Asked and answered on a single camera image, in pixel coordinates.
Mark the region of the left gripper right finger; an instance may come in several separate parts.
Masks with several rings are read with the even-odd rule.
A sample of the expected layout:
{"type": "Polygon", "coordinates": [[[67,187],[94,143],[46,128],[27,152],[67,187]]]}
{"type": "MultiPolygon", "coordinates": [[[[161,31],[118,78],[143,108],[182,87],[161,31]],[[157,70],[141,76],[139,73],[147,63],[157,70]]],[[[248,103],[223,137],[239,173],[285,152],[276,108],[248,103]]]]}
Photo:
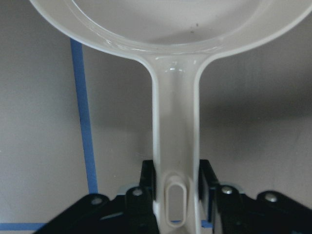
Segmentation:
{"type": "Polygon", "coordinates": [[[199,163],[199,199],[214,234],[310,234],[312,210],[277,191],[255,199],[220,182],[208,160],[199,163]]]}

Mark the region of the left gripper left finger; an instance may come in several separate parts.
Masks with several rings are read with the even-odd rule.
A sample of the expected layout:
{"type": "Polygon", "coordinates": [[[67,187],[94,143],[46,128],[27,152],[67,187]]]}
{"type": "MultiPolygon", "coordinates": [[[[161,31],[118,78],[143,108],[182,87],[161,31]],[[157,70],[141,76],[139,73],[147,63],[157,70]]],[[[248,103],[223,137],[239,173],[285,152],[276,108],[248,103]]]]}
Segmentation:
{"type": "Polygon", "coordinates": [[[153,211],[156,172],[152,160],[142,163],[139,184],[110,200],[89,194],[43,225],[38,234],[158,234],[153,211]]]}

